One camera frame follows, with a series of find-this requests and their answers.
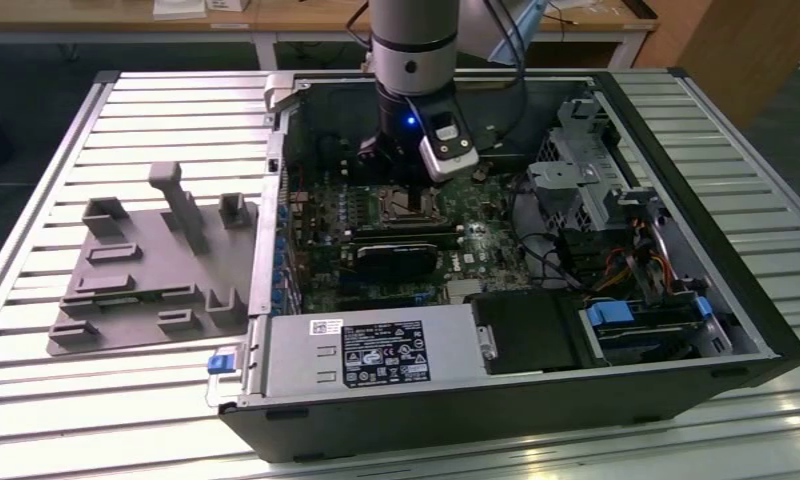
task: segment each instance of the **metal slatted table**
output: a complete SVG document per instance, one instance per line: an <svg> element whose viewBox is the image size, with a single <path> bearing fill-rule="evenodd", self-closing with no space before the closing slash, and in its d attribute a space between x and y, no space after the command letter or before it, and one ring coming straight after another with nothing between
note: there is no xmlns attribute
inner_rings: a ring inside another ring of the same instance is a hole
<svg viewBox="0 0 800 480"><path fill-rule="evenodd" d="M800 336L800 199L690 80L662 70L615 76ZM0 254L0 478L800 476L800 368L670 422L268 465L206 401L208 356L236 337L51 358L47 329L86 235L87 199L118 195L128 210L160 208L144 183L159 160L183 163L199 203L230 191L262 199L266 74L111 80L92 87Z"/></svg>

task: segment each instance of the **metal bracket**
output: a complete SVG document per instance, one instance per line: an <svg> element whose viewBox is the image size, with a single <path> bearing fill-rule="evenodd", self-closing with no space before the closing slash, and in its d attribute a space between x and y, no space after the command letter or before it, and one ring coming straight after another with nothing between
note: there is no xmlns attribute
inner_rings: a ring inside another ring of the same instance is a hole
<svg viewBox="0 0 800 480"><path fill-rule="evenodd" d="M493 327L489 325L478 326L478 343L481 344L481 354L486 360L498 358L498 346L495 345L495 336Z"/></svg>
<svg viewBox="0 0 800 480"><path fill-rule="evenodd" d="M529 166L537 186L542 188L577 188L599 183L599 176L591 167L575 162L538 162Z"/></svg>
<svg viewBox="0 0 800 480"><path fill-rule="evenodd" d="M278 113L297 103L295 72L274 72L267 76L264 85L264 102L267 111Z"/></svg>

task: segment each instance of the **warning label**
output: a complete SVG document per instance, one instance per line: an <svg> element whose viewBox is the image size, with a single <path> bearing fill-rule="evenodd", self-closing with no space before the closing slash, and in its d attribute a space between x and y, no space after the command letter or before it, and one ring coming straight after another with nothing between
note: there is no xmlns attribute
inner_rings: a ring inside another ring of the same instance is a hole
<svg viewBox="0 0 800 480"><path fill-rule="evenodd" d="M430 381L421 321L346 326L342 341L350 388Z"/></svg>

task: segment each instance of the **blue latch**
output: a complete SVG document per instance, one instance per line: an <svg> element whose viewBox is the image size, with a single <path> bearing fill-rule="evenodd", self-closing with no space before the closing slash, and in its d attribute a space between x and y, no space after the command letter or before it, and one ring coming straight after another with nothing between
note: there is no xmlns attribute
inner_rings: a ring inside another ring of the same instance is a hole
<svg viewBox="0 0 800 480"><path fill-rule="evenodd" d="M214 355L208 359L208 373L219 375L220 373L235 373L235 354Z"/></svg>
<svg viewBox="0 0 800 480"><path fill-rule="evenodd" d="M594 327L609 323L634 322L635 316L623 301L599 302L587 309L587 317Z"/></svg>
<svg viewBox="0 0 800 480"><path fill-rule="evenodd" d="M706 297L697 297L697 308L699 309L699 313L703 318L711 317L714 314L711 304L709 303L709 299Z"/></svg>

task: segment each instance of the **cable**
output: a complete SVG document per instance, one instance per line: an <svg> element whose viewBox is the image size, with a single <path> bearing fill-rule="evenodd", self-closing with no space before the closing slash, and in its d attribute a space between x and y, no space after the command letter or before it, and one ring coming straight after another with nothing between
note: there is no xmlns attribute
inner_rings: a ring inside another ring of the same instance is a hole
<svg viewBox="0 0 800 480"><path fill-rule="evenodd" d="M359 7L359 10L357 10L357 13L353 14L353 17L350 17L350 20L347 20L347 33L350 34L350 36L353 37L353 39L357 41L357 43L359 45L362 45L369 51L371 50L371 41L363 39L359 34L357 32L353 31L353 25L357 23L357 20L359 20L359 17L362 16L362 14L365 13L365 11L369 9L369 0L365 0L365 2L362 3L362 6Z"/></svg>
<svg viewBox="0 0 800 480"><path fill-rule="evenodd" d="M558 16L561 18L558 18L557 20L561 22L561 43L566 42L566 24L567 24L567 20L563 20L563 10L561 10L561 7L555 4L555 2L549 2L549 5L551 5L555 10L558 10ZM571 20L569 20L570 25L575 25L578 22L574 22Z"/></svg>
<svg viewBox="0 0 800 480"><path fill-rule="evenodd" d="M517 25L517 21L514 20L513 15L510 14L510 11L507 10L507 7L505 6L503 0L497 0L497 1L501 5L502 10L505 11L505 14L507 15L507 18L510 19L510 24L511 24L510 26L514 29L514 33L519 37L519 46L522 47L522 52L525 53L525 48L526 48L525 47L525 39L522 38L522 33L519 32L519 26ZM527 89L527 84L525 81L525 74L526 74L525 56L519 55L519 51L517 50L517 45L513 42L513 37L507 33L505 24L502 23L501 18L498 17L498 12L495 11L495 7L493 7L491 0L483 0L483 4L486 6L487 11L490 12L490 16L493 17L493 22L495 22L495 26L498 27L498 30L502 34L502 38L503 38L505 42L507 43L507 46L510 47L510 53L513 54L514 61L517 62L517 76L515 76L514 80L510 82L510 84L507 85L507 88L511 88L515 85L519 85L519 88L522 89L522 97L523 97L521 105L519 105L519 113L517 114L517 117L514 118L510 125L505 129L505 132L499 136L501 137L499 141L495 143L495 145L493 147L490 147L490 149L491 149L491 148L495 148L497 146L501 146L501 142L505 140L505 138L507 138L510 136L513 131L519 126L519 123L522 123L522 119L525 118L525 113L527 111L529 89Z"/></svg>

